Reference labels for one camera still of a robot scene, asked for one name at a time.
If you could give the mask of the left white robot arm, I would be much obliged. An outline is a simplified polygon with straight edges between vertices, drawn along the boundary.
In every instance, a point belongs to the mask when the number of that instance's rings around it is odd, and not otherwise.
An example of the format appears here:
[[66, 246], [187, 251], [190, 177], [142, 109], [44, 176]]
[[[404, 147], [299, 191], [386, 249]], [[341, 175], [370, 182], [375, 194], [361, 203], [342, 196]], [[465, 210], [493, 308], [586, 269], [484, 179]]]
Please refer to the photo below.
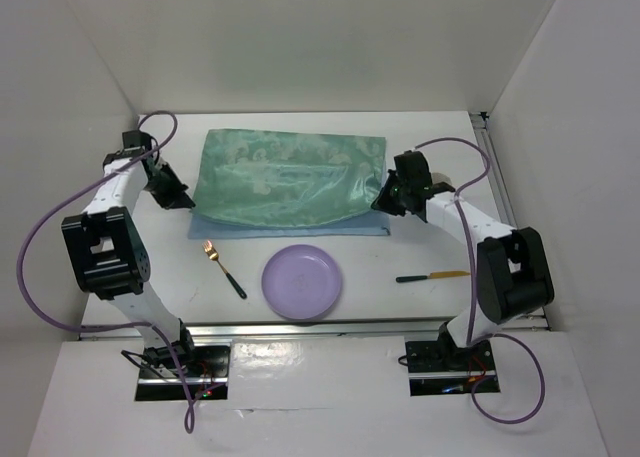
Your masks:
[[141, 192], [165, 210], [192, 209], [194, 201], [170, 165], [145, 155], [155, 139], [140, 130], [122, 135], [123, 148], [103, 161], [106, 177], [81, 214], [61, 224], [81, 290], [117, 308], [144, 341], [143, 359], [176, 376], [196, 367], [197, 351], [181, 319], [161, 302], [151, 284], [151, 262], [132, 213]]

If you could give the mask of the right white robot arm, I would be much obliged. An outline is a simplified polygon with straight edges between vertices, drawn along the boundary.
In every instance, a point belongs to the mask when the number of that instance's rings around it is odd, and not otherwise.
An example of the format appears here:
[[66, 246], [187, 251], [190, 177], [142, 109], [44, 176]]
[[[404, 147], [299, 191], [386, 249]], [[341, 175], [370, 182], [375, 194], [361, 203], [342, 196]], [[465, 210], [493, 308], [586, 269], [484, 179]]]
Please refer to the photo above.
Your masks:
[[407, 151], [394, 162], [372, 208], [418, 217], [466, 245], [471, 258], [471, 303], [440, 327], [436, 340], [440, 364], [457, 369], [471, 348], [505, 324], [553, 302], [544, 244], [535, 229], [504, 224], [466, 202], [448, 182], [435, 181], [421, 152]]

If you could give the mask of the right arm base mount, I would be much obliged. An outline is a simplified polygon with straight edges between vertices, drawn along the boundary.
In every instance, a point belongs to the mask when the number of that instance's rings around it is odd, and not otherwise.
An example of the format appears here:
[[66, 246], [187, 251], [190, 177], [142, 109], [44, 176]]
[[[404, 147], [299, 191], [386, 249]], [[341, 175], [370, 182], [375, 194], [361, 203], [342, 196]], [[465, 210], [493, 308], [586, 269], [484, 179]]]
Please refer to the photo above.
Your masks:
[[405, 354], [397, 358], [408, 371], [410, 395], [440, 396], [477, 393], [499, 393], [493, 351], [485, 341], [459, 354], [445, 357], [435, 341], [407, 341]]

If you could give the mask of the teal satin placemat cloth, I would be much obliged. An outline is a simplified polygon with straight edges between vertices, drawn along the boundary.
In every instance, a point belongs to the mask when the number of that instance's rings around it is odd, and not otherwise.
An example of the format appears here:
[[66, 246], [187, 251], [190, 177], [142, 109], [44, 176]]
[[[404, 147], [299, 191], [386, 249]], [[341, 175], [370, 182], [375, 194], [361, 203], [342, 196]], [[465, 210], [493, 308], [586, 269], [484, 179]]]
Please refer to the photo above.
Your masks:
[[385, 175], [383, 137], [212, 129], [189, 237], [387, 236], [371, 208]]

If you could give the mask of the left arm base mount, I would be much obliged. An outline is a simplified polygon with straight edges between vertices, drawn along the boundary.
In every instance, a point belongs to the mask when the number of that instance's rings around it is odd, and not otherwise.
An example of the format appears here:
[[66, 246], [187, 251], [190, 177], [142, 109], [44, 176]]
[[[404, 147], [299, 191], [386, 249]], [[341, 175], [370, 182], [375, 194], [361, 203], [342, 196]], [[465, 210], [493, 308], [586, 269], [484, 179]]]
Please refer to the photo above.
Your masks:
[[[175, 368], [152, 366], [142, 354], [128, 350], [122, 350], [121, 355], [138, 369], [135, 392], [137, 402], [185, 400], [182, 383]], [[193, 356], [193, 361], [182, 366], [191, 397], [200, 401], [226, 400], [231, 346], [196, 346]]]

